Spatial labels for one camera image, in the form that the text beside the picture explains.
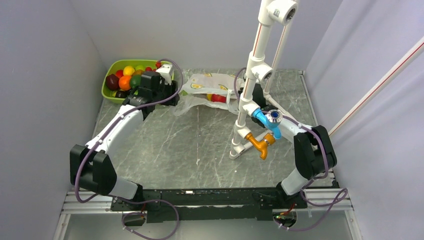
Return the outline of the white printed plastic bag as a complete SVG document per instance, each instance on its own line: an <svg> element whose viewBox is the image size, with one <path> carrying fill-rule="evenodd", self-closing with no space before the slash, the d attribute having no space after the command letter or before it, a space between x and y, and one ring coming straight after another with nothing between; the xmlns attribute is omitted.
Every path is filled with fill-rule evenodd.
<svg viewBox="0 0 424 240"><path fill-rule="evenodd" d="M182 85L180 100L172 111L175 116L180 116L196 106L229 111L238 114L238 100L236 90L244 87L242 78L235 79L234 75L223 73L194 73ZM207 94L216 94L226 97L226 103L208 101Z"/></svg>

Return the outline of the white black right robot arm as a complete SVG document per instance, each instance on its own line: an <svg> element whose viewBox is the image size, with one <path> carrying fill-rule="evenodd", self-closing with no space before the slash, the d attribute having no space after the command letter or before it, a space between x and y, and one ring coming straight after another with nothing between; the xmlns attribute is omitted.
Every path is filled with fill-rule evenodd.
<svg viewBox="0 0 424 240"><path fill-rule="evenodd" d="M308 187L314 180L325 178L329 169L337 164L337 157L325 127L315 127L298 122L277 107L267 104L260 84L255 84L255 105L248 108L248 115L268 129L260 139L251 132L243 137L260 152L260 158L268 156L268 147L284 137L294 146L294 170L276 186L276 203L287 208L295 201L295 195Z"/></svg>

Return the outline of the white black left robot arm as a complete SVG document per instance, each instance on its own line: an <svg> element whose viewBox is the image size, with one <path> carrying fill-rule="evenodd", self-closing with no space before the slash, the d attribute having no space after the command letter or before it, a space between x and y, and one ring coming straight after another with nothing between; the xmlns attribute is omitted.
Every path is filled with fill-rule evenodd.
<svg viewBox="0 0 424 240"><path fill-rule="evenodd" d="M85 145L76 144L70 150L70 181L80 203L84 200L79 191L85 189L95 195L124 199L124 204L131 210L143 205L143 186L119 177L111 156L157 105L177 105L180 88L172 74L169 65L144 72L106 127Z"/></svg>

